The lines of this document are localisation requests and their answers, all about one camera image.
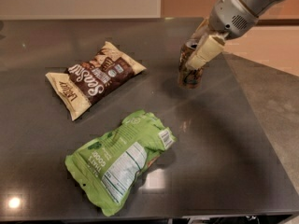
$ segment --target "dark countertop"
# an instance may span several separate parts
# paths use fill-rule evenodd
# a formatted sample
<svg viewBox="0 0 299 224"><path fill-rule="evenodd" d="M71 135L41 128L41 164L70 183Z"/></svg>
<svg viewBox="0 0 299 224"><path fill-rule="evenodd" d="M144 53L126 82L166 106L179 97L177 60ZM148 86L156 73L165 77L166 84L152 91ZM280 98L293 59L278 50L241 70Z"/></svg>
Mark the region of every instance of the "dark countertop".
<svg viewBox="0 0 299 224"><path fill-rule="evenodd" d="M273 117L254 90L283 103L294 94L272 92L273 84L291 82L298 90L299 78L279 72L284 78L275 80L271 68L222 54L205 69L199 89L179 88L180 46L200 21L3 21L0 221L106 218L66 171L64 158L140 108L178 141L137 180L116 218L299 213L297 192L267 138L278 127L264 132L260 123ZM45 74L90 60L105 40L148 70L72 122ZM13 196L21 198L20 208L7 207Z"/></svg>

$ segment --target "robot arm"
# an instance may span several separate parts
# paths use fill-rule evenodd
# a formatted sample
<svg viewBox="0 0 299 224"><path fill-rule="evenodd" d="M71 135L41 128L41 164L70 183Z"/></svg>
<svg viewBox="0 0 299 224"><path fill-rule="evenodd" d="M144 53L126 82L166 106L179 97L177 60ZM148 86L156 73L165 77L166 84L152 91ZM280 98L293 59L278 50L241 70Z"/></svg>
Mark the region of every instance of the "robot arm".
<svg viewBox="0 0 299 224"><path fill-rule="evenodd" d="M190 69L201 68L221 53L225 40L245 34L268 8L281 1L218 0L208 20L204 20L192 36L199 39L199 43L186 66Z"/></svg>

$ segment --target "snack bag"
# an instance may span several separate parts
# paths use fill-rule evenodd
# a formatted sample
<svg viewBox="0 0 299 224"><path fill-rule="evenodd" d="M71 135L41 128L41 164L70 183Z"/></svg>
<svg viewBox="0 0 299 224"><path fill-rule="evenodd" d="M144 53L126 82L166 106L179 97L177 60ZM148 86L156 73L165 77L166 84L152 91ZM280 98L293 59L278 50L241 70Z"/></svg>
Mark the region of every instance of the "snack bag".
<svg viewBox="0 0 299 224"><path fill-rule="evenodd" d="M142 64L106 42L92 61L75 64L65 74L47 73L46 77L64 101L72 120L75 120L145 69Z"/></svg>
<svg viewBox="0 0 299 224"><path fill-rule="evenodd" d="M176 141L152 113L136 111L121 126L67 156L65 165L104 215L120 211L132 185Z"/></svg>

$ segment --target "brown snack bag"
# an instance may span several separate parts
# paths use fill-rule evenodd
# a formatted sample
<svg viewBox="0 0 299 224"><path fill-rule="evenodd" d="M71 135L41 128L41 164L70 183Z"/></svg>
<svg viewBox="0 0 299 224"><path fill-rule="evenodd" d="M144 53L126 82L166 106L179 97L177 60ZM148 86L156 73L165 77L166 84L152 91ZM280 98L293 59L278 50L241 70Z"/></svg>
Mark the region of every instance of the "brown snack bag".
<svg viewBox="0 0 299 224"><path fill-rule="evenodd" d="M66 73L47 73L46 77L70 111L72 120L145 70L111 43L100 49L92 61L75 64Z"/></svg>

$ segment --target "nutrition label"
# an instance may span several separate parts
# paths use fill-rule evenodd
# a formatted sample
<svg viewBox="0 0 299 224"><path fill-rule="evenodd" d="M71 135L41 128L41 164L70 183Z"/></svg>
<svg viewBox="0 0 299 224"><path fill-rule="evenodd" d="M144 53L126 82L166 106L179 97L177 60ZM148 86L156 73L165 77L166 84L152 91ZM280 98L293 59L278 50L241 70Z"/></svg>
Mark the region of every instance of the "nutrition label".
<svg viewBox="0 0 299 224"><path fill-rule="evenodd" d="M135 142L104 173L102 182L116 203L121 202L146 159L145 149Z"/></svg>

